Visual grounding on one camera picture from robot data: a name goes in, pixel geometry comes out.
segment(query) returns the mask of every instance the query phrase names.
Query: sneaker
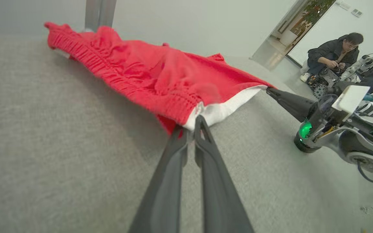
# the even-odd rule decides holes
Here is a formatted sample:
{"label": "sneaker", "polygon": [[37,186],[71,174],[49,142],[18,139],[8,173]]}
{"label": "sneaker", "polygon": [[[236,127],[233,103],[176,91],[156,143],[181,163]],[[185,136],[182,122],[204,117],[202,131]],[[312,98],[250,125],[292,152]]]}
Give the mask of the sneaker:
{"label": "sneaker", "polygon": [[302,80],[304,83],[308,80],[308,78],[311,76],[310,73],[304,73],[300,76],[300,80]]}

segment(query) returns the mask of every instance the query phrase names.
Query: green light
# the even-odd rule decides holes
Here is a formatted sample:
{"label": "green light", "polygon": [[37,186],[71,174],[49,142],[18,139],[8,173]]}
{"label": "green light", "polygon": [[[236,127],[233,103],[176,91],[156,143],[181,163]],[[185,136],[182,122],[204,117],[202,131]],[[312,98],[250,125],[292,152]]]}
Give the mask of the green light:
{"label": "green light", "polygon": [[308,134],[311,132],[312,124],[309,121],[305,121],[305,123],[300,126],[299,134],[300,137],[306,139],[308,138]]}

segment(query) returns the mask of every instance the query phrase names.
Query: red fabric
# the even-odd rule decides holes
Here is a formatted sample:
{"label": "red fabric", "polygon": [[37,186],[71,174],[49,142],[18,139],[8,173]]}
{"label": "red fabric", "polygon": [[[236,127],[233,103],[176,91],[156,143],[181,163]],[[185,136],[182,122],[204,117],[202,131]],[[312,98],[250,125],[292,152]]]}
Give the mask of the red fabric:
{"label": "red fabric", "polygon": [[245,88],[271,86],[227,65],[221,54],[206,58],[168,44],[123,41],[104,26],[96,33],[51,22],[44,26],[50,48],[70,54],[115,91],[156,114],[168,132],[175,123],[184,125],[199,102],[225,102]]}

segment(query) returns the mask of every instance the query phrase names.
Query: doorway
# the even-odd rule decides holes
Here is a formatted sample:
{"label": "doorway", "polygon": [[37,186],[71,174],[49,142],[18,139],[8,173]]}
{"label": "doorway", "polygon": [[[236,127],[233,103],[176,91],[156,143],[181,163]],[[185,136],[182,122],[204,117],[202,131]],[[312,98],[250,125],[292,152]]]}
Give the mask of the doorway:
{"label": "doorway", "polygon": [[[276,63],[281,61],[335,1],[298,0],[250,59],[271,60]],[[272,51],[271,56],[274,56],[274,59],[271,56],[266,57],[267,50]]]}

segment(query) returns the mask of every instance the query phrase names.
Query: man's hand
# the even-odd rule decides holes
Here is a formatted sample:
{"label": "man's hand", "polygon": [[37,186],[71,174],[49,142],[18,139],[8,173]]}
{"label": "man's hand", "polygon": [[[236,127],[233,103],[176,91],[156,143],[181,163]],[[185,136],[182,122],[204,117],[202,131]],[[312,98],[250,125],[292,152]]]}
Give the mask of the man's hand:
{"label": "man's hand", "polygon": [[326,63],[326,65],[327,65],[327,67],[329,67],[329,68],[331,68],[331,69],[333,69],[333,68],[339,66],[339,64],[338,64],[337,62],[335,62],[335,61],[331,61],[331,60],[329,60],[329,61]]}

